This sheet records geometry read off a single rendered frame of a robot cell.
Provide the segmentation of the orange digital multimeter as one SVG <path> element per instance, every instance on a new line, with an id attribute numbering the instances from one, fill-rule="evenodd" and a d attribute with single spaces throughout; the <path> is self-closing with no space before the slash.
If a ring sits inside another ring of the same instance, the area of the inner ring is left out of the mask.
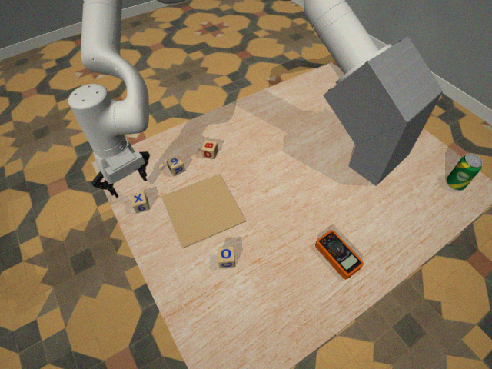
<path id="1" fill-rule="evenodd" d="M 364 265 L 335 231 L 329 231 L 318 238 L 315 247 L 343 279 L 348 279 Z"/>

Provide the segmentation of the green drink can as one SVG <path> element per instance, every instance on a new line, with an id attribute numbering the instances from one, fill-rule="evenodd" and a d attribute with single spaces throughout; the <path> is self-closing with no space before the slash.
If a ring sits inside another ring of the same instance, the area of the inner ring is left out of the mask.
<path id="1" fill-rule="evenodd" d="M 482 160 L 474 154 L 463 156 L 447 176 L 448 185 L 458 191 L 464 190 L 482 168 Z"/>

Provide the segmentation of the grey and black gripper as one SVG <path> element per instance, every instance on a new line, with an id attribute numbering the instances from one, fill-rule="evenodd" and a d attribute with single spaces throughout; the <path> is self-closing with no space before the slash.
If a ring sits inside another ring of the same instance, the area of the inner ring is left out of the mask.
<path id="1" fill-rule="evenodd" d="M 133 149 L 133 147 L 131 146 L 131 144 L 130 144 L 130 142 L 128 141 L 127 138 L 126 138 L 126 142 L 127 142 L 127 145 L 126 146 L 128 147 L 128 149 L 131 151 L 131 153 L 134 153 L 135 150 Z M 148 164 L 148 160 L 149 160 L 150 154 L 147 151 L 143 151 L 143 152 L 139 152 L 139 153 L 143 156 L 143 158 L 145 160 L 145 163 L 142 166 L 139 166 L 138 168 L 134 169 L 133 171 L 130 171 L 126 175 L 120 177 L 119 179 L 117 179 L 117 180 L 115 180 L 113 182 L 108 177 L 108 175 L 107 175 L 107 173 L 105 171 L 105 168 L 108 168 L 109 167 L 109 164 L 107 163 L 107 161 L 105 160 L 105 158 L 99 157 L 99 156 L 97 156 L 94 153 L 95 161 L 96 161 L 96 164 L 97 164 L 100 172 L 97 174 L 97 176 L 91 182 L 92 185 L 94 187 L 96 187 L 96 188 L 108 190 L 108 191 L 110 191 L 111 195 L 114 195 L 115 194 L 115 197 L 118 198 L 118 194 L 115 191 L 115 189 L 113 188 L 113 184 L 115 182 L 120 181 L 121 179 L 127 177 L 128 175 L 132 174 L 133 172 L 135 172 L 137 170 L 138 170 L 140 176 L 143 178 L 143 180 L 144 181 L 147 181 L 147 178 L 145 177 L 145 176 L 147 176 L 145 170 L 146 170 L 146 166 Z M 100 182 L 103 178 L 105 178 L 105 181 L 104 182 Z"/>

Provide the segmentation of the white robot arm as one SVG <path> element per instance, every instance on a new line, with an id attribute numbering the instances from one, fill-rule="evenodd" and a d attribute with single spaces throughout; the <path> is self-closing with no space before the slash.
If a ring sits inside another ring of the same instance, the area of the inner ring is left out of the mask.
<path id="1" fill-rule="evenodd" d="M 145 163 L 127 148 L 125 135 L 142 133 L 149 122 L 145 81 L 120 55 L 121 10 L 122 0 L 84 0 L 81 61 L 90 71 L 120 78 L 126 99 L 111 99 L 99 84 L 83 85 L 68 98 L 94 153 L 110 165 L 105 171 L 112 182 Z M 345 74 L 336 84 L 392 46 L 379 50 L 345 0 L 304 0 L 304 15 Z"/>

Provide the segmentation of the tan mat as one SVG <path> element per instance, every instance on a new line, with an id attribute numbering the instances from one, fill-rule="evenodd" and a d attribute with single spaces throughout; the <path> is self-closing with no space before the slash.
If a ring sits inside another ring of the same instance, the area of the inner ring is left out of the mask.
<path id="1" fill-rule="evenodd" d="M 220 175 L 162 198 L 183 248 L 246 222 Z"/>

